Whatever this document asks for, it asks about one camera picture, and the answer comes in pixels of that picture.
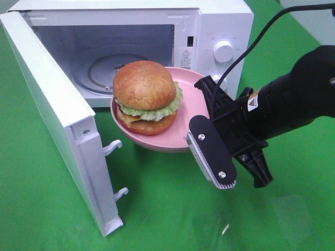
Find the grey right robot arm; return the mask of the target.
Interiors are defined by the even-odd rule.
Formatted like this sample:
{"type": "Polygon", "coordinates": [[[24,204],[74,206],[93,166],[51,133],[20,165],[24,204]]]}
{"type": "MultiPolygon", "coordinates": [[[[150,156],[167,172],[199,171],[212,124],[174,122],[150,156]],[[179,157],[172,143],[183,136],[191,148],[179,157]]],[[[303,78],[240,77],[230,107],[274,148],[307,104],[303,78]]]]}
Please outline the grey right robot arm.
{"type": "Polygon", "coordinates": [[[239,98],[216,89],[210,76],[198,80],[209,117],[189,122],[187,142],[204,176],[218,189],[236,184],[237,160],[256,188],[273,177],[263,149],[268,139],[334,116],[334,46],[322,45],[300,58],[292,70],[259,90],[246,88],[239,98]]]}

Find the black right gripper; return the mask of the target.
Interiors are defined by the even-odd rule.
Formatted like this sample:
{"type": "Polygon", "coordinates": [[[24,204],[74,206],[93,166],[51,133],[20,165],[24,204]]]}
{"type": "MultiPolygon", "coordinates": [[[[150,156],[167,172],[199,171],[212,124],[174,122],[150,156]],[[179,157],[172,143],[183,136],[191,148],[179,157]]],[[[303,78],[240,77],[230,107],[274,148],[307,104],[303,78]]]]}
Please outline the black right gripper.
{"type": "Polygon", "coordinates": [[[211,76],[194,87],[202,91],[209,118],[229,153],[252,175],[254,188],[269,185],[274,178],[262,149],[266,140],[285,133],[285,88],[246,88],[233,100],[211,76]]]}

